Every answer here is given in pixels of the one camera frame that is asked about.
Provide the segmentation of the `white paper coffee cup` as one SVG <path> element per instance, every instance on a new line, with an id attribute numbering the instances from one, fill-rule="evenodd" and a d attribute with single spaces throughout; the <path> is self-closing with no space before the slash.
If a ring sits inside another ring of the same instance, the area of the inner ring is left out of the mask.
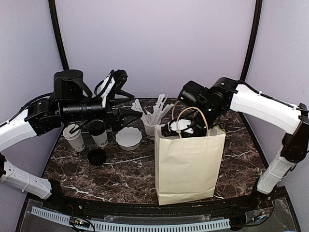
<path id="1" fill-rule="evenodd" d="M 108 137 L 106 131 L 91 132 L 94 142 L 98 147 L 105 147 L 108 144 Z"/>

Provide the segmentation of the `brown paper takeout bag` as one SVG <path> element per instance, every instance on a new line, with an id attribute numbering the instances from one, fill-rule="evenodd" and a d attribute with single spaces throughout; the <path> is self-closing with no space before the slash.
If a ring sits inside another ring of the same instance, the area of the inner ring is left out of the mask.
<path id="1" fill-rule="evenodd" d="M 209 129 L 200 114 L 206 134 L 184 138 L 163 138 L 161 125 L 154 129 L 155 189 L 159 205 L 184 203 L 213 197 L 222 154 L 225 132 Z"/>

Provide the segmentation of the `black coffee cup lid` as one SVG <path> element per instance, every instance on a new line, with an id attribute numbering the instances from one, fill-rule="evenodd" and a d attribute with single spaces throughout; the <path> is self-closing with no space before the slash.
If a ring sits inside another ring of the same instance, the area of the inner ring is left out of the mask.
<path id="1" fill-rule="evenodd" d="M 106 127 L 103 121 L 93 121 L 89 125 L 88 131 L 93 136 L 99 136 L 106 131 Z"/>

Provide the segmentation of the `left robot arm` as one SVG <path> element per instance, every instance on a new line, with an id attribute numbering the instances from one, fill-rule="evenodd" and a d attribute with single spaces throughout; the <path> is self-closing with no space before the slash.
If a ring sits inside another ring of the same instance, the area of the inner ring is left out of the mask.
<path id="1" fill-rule="evenodd" d="M 114 113 L 112 103 L 103 105 L 100 100 L 56 102 L 47 98 L 37 100 L 21 110 L 12 120 L 0 126 L 0 150 L 4 151 L 15 144 L 41 136 L 61 125 L 82 121 L 89 123 L 102 120 L 113 131 L 141 118 L 142 113 L 131 109 L 119 109 Z M 40 197 L 58 211 L 68 207 L 68 199 L 62 196 L 60 184 L 52 179 L 44 179 L 19 169 L 3 155 L 0 157 L 0 182 Z"/>

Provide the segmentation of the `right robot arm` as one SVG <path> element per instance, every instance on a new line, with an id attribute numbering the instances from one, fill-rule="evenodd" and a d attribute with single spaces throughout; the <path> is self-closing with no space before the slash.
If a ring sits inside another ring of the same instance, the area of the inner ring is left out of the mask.
<path id="1" fill-rule="evenodd" d="M 211 88 L 189 81 L 183 86 L 178 100 L 188 107 L 198 108 L 201 113 L 182 129 L 177 129 L 175 120 L 164 125 L 160 132 L 164 137 L 206 135 L 206 129 L 212 128 L 217 119 L 229 110 L 252 115 L 285 131 L 280 151 L 259 177 L 257 191 L 246 200 L 251 210 L 258 209 L 265 202 L 265 195 L 308 153 L 309 111 L 305 104 L 278 100 L 243 81 L 227 77 L 219 78 Z"/>

